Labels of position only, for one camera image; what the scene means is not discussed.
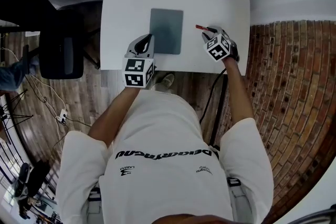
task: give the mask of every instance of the chair backrest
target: chair backrest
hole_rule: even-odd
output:
[[[57,10],[49,0],[0,0],[0,19],[31,31],[59,24]]]

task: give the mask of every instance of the power plug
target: power plug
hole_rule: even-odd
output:
[[[59,116],[59,120],[62,124],[65,124],[66,116],[68,115],[68,112],[65,109],[61,110],[61,114]]]

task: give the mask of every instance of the white table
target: white table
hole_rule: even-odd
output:
[[[238,46],[239,69],[246,72],[250,5],[249,0],[103,0],[100,36],[101,69],[121,69],[131,41],[149,32],[152,8],[183,10],[181,54],[155,54],[157,70],[220,73],[204,51],[202,31],[196,24],[221,26]]]

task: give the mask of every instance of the blue jeans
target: blue jeans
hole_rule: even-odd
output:
[[[16,91],[25,77],[22,61],[10,67],[0,67],[0,90]]]

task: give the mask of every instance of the brick wall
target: brick wall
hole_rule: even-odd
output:
[[[252,26],[245,79],[273,169],[274,202],[264,221],[273,223],[336,155],[336,22]],[[217,144],[232,125],[228,94],[222,115]]]

